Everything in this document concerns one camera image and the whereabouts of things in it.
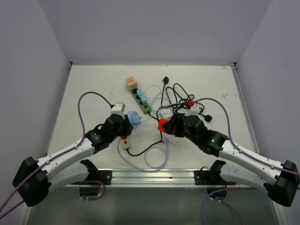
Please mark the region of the blue round socket base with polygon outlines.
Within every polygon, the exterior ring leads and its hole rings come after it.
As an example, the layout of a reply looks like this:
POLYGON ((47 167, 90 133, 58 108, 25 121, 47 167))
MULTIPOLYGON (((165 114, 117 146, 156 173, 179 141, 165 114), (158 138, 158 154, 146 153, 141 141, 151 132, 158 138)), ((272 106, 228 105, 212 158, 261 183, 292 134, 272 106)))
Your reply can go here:
POLYGON ((142 122, 142 118, 137 111, 129 111, 127 116, 132 125, 140 125, 142 122))

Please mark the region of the beige red power strip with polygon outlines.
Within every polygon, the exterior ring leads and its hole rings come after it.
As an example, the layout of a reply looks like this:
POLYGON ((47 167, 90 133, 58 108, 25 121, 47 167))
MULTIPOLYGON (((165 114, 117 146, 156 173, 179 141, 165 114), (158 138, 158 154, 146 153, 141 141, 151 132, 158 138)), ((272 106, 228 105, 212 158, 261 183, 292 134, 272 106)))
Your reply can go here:
POLYGON ((131 149, 132 145, 131 145, 131 139, 129 136, 124 136, 124 137, 121 137, 121 147, 123 150, 129 150, 131 149))

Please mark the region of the red cube socket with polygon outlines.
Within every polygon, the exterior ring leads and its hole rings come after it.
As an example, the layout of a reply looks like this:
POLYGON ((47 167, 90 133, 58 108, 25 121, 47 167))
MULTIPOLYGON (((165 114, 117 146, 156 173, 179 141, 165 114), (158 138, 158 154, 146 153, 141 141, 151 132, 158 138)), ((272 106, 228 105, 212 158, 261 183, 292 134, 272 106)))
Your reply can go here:
POLYGON ((169 120, 167 120, 167 119, 164 119, 164 118, 161 118, 160 120, 159 120, 159 122, 158 122, 158 130, 160 131, 160 132, 163 132, 163 133, 166 133, 166 130, 165 130, 165 128, 164 128, 164 125, 168 122, 169 120))

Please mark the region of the white charger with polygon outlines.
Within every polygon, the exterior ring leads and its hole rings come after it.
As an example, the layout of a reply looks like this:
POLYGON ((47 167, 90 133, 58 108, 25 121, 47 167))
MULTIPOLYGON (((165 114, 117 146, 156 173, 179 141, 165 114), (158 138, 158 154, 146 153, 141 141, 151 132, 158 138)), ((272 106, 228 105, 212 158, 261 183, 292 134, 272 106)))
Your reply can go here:
POLYGON ((159 112, 161 118, 169 119, 173 116, 173 112, 170 108, 161 109, 159 112))

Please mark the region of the green power strip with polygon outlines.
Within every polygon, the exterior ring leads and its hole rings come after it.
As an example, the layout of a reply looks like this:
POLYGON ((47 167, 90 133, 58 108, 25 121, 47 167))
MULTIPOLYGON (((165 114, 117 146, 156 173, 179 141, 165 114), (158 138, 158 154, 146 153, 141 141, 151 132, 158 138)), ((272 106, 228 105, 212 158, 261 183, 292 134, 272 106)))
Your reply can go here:
POLYGON ((130 91, 136 103, 139 105, 140 109, 144 114, 149 114, 151 112, 151 107, 148 104, 148 99, 141 89, 133 89, 130 91))

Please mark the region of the orange cube adapter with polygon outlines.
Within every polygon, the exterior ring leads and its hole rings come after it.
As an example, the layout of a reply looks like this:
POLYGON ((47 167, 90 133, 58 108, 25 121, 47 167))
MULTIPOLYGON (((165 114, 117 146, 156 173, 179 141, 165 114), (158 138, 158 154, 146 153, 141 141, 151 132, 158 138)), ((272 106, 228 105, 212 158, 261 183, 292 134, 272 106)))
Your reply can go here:
POLYGON ((132 91, 134 89, 138 88, 138 82, 134 76, 130 76, 125 79, 126 87, 129 91, 132 91))

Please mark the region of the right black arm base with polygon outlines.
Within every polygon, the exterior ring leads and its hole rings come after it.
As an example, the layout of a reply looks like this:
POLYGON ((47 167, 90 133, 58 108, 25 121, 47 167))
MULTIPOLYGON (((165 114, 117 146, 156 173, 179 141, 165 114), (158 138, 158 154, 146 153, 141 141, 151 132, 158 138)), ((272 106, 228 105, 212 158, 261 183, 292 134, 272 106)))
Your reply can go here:
POLYGON ((194 171, 194 181, 196 185, 206 185, 206 186, 225 186, 236 185, 236 182, 227 182, 224 181, 220 176, 213 175, 209 168, 203 166, 199 170, 194 171))

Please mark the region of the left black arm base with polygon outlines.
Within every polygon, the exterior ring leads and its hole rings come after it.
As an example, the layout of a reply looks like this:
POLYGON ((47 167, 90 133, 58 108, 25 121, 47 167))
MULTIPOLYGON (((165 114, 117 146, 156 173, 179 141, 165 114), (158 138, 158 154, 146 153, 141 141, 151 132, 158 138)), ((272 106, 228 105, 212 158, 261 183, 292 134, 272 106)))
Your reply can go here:
POLYGON ((84 181, 79 184, 92 184, 92 185, 111 185, 113 172, 111 170, 97 170, 90 172, 84 181))

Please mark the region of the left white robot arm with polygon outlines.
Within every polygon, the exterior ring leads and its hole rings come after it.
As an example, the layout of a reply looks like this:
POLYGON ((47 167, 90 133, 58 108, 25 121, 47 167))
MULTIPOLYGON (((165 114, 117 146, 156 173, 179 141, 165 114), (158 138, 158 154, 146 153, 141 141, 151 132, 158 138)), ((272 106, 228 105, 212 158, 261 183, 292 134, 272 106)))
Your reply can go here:
POLYGON ((28 207, 65 185, 83 181, 92 184, 98 173, 87 158, 108 148, 116 138, 131 135, 132 130, 128 115, 112 114, 69 147, 40 159, 24 159, 12 184, 28 207))

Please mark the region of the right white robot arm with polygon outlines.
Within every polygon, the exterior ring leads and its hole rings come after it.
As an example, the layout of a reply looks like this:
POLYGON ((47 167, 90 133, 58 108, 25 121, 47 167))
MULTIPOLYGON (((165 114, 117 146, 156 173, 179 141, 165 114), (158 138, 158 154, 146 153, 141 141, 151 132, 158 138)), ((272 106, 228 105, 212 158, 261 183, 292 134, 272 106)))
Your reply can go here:
POLYGON ((158 129, 175 137, 185 137, 205 154, 218 158, 210 168, 214 184, 235 182, 267 193, 274 202, 290 207, 300 184, 300 174, 292 161, 284 163, 240 147, 228 136, 207 129, 196 115, 175 114, 160 119, 158 129))

